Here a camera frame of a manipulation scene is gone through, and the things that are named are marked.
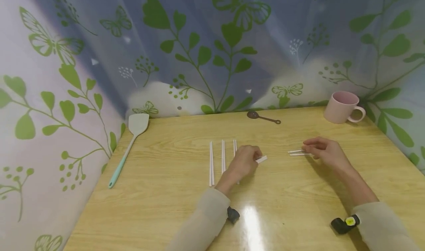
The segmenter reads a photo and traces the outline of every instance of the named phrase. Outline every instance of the table surface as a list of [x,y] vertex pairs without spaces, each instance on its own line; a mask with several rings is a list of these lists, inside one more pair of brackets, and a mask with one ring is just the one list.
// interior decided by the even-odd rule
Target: table surface
[[246,112],[151,119],[137,138],[112,189],[107,184],[132,134],[121,138],[109,165],[68,240],[65,251],[159,251],[194,211],[209,182],[209,142],[215,180],[221,176],[221,140],[226,163],[233,143],[258,145],[268,159],[230,197],[240,220],[226,223],[209,251],[368,250],[354,229],[338,236],[329,223],[345,218],[349,199],[323,165],[289,157],[303,140],[338,141],[366,182],[403,220],[425,249],[425,177],[369,119],[327,122],[323,107],[259,111],[282,124],[251,120]]

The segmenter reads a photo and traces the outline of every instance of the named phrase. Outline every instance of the white chopstick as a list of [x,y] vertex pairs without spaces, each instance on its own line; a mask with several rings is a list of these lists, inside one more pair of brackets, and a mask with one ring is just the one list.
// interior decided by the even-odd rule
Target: white chopstick
[[226,171],[226,145],[221,140],[221,175]]
[[267,155],[262,156],[261,158],[257,159],[257,160],[256,160],[256,162],[260,164],[260,163],[262,163],[263,161],[265,161],[266,159],[267,159]]
[[213,153],[213,142],[210,142],[211,145],[211,185],[215,186],[215,181],[214,181],[214,153]]
[[212,157],[213,157],[213,144],[212,144],[212,142],[210,142],[210,187],[212,187],[213,186],[213,180],[212,180],[212,167],[213,167],[213,165],[212,165],[212,163],[213,163],[213,161],[212,161]]
[[288,153],[297,153],[297,152],[304,152],[304,150],[297,149],[297,150],[290,150],[290,151],[288,151]]
[[290,156],[310,156],[313,155],[311,153],[296,153],[296,154],[290,154]]
[[236,155],[236,151],[238,150],[238,143],[236,142],[236,139],[233,140],[233,158]]

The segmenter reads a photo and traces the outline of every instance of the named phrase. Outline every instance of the beige sleeve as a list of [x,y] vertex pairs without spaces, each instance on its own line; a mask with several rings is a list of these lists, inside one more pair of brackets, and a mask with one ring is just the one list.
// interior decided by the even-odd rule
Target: beige sleeve
[[195,212],[179,229],[166,251],[205,251],[217,237],[227,219],[230,200],[209,188],[201,196]]
[[367,203],[354,207],[360,219],[363,241],[371,251],[420,251],[409,237],[401,220],[383,202]]

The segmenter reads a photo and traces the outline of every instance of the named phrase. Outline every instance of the curtain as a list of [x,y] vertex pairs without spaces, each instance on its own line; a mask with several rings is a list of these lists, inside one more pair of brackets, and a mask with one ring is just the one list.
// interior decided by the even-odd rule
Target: curtain
[[424,0],[0,6],[5,250],[62,250],[134,113],[322,106],[346,90],[425,172]]

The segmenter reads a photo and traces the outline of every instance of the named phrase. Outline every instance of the spoon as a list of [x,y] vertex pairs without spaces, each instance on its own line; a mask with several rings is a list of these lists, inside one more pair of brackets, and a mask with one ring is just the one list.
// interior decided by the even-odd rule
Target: spoon
[[111,181],[109,181],[109,189],[111,189],[114,184],[117,182],[118,176],[120,176],[121,170],[124,166],[124,162],[127,159],[127,155],[131,150],[131,146],[134,143],[134,140],[141,135],[143,132],[146,131],[146,128],[148,128],[149,123],[149,115],[148,114],[132,114],[128,117],[128,130],[133,134],[133,138],[128,145],[128,148],[126,152],[124,153],[124,156],[121,159],[120,164],[118,164],[117,169],[115,170],[114,174],[111,177]]
[[267,120],[267,121],[275,122],[278,125],[281,123],[280,120],[273,120],[273,119],[270,119],[270,118],[261,117],[260,115],[258,115],[258,113],[256,111],[249,111],[246,114],[246,116],[249,117],[249,118],[251,118],[251,119],[260,118],[260,119],[264,119],[264,120]]

